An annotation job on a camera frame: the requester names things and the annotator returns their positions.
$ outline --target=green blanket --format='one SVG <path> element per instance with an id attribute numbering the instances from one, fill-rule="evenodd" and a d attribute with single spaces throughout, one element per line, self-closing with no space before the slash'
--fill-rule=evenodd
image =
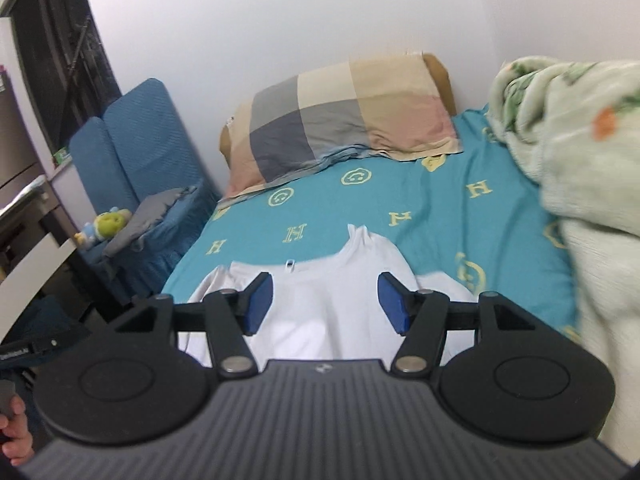
<path id="1" fill-rule="evenodd" d="M 640 458 L 640 62 L 526 57 L 503 67 L 487 113 L 540 184 L 574 261 L 584 346 L 609 366 L 616 402 L 601 437 Z"/>

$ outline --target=mattress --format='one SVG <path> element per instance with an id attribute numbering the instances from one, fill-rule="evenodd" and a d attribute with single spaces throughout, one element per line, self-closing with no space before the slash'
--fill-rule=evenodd
<path id="1" fill-rule="evenodd" d="M 575 335 L 572 271 L 557 219 L 540 207 L 538 188 L 484 114 L 452 118 L 463 153 L 347 160 L 217 210 L 163 291 L 183 303 L 218 265 L 334 254 L 351 223 L 391 240 L 415 274 L 441 270 L 474 295 L 497 290 Z"/>

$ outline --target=finger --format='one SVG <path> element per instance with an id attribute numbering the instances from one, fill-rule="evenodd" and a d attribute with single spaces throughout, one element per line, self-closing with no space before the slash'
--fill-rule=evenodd
<path id="1" fill-rule="evenodd" d="M 14 395 L 10 401 L 11 409 L 14 410 L 16 415 L 21 415 L 27 409 L 24 405 L 24 401 L 20 398 L 20 396 Z"/>
<path id="2" fill-rule="evenodd" d="M 17 438 L 2 444 L 2 452 L 7 458 L 23 458 L 31 452 L 33 437 L 28 433 L 25 438 Z"/>
<path id="3" fill-rule="evenodd" d="M 25 438 L 29 433 L 27 427 L 27 416 L 23 413 L 21 415 L 15 415 L 9 425 L 2 430 L 2 432 L 9 438 Z"/>
<path id="4" fill-rule="evenodd" d="M 23 456 L 22 458 L 12 458 L 11 465 L 14 467 L 22 465 L 25 462 L 27 462 L 27 460 L 30 459 L 33 455 L 34 455 L 33 449 L 31 449 L 30 452 L 27 454 L 27 456 Z"/>

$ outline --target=stuffed toy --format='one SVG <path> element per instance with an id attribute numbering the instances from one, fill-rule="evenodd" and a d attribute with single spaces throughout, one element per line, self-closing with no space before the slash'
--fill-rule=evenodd
<path id="1" fill-rule="evenodd" d="M 102 241 L 113 238 L 124 229 L 130 219 L 131 211 L 112 207 L 109 212 L 99 214 L 92 223 L 85 224 L 74 238 L 87 251 Z"/>

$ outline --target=handheld device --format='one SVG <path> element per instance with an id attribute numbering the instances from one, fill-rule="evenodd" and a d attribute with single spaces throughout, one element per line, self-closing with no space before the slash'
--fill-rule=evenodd
<path id="1" fill-rule="evenodd" d="M 6 379 L 0 380 L 0 415 L 9 420 L 14 418 L 14 410 L 11 408 L 11 398 L 15 395 L 15 383 Z"/>
<path id="2" fill-rule="evenodd" d="M 278 361 L 244 336 L 273 295 L 262 273 L 201 303 L 139 304 L 44 367 L 36 403 L 57 437 L 29 480 L 618 480 L 596 440 L 614 399 L 605 365 L 495 292 L 456 303 L 391 274 L 378 297 L 405 339 L 378 360 Z M 476 344 L 439 366 L 447 331 Z M 175 347 L 206 332 L 213 368 Z"/>

